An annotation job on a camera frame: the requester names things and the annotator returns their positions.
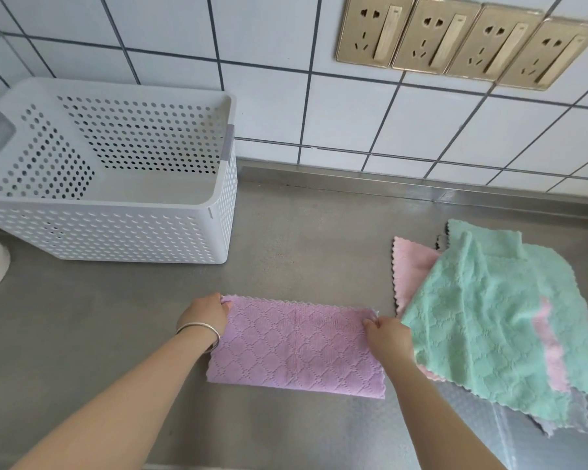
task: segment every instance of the perforated basket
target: perforated basket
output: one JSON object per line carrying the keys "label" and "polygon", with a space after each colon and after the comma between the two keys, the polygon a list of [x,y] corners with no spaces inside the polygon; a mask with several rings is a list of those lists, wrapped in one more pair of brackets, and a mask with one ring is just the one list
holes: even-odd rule
{"label": "perforated basket", "polygon": [[27,79],[0,100],[0,228],[60,259],[220,264],[235,99]]}

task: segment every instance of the person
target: person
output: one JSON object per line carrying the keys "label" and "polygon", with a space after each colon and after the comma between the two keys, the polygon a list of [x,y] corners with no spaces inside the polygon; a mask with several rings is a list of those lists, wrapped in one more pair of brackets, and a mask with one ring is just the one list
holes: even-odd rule
{"label": "person", "polygon": [[[214,293],[194,300],[177,329],[189,323],[220,335],[230,303]],[[368,345],[396,390],[423,470],[502,470],[414,361],[411,331],[397,318],[364,320]],[[13,470],[138,470],[196,360],[214,343],[207,326],[185,326],[141,364],[42,439]]]}

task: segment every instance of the folded purple cloth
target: folded purple cloth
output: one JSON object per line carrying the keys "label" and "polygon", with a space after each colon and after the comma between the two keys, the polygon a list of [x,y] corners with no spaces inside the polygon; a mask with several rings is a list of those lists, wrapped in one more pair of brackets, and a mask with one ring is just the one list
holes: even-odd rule
{"label": "folded purple cloth", "polygon": [[362,324],[373,310],[236,295],[222,301],[233,308],[207,381],[385,397]]}

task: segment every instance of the tile wall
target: tile wall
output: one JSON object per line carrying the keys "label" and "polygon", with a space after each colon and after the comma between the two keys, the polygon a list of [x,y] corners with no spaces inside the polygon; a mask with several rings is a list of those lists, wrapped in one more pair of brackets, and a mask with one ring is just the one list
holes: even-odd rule
{"label": "tile wall", "polygon": [[344,2],[0,0],[0,96],[29,76],[224,89],[240,157],[588,197],[588,49],[543,93],[342,64]]}

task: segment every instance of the electrical outlet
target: electrical outlet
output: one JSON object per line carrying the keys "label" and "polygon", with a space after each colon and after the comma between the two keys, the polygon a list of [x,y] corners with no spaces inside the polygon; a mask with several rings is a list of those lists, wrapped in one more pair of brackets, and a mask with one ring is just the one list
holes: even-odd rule
{"label": "electrical outlet", "polygon": [[418,0],[392,67],[442,74],[481,5],[463,0]]}
{"label": "electrical outlet", "polygon": [[414,0],[348,0],[335,58],[387,68]]}
{"label": "electrical outlet", "polygon": [[446,74],[497,80],[540,25],[544,12],[486,5]]}
{"label": "electrical outlet", "polygon": [[544,91],[588,46],[588,22],[547,18],[498,84]]}

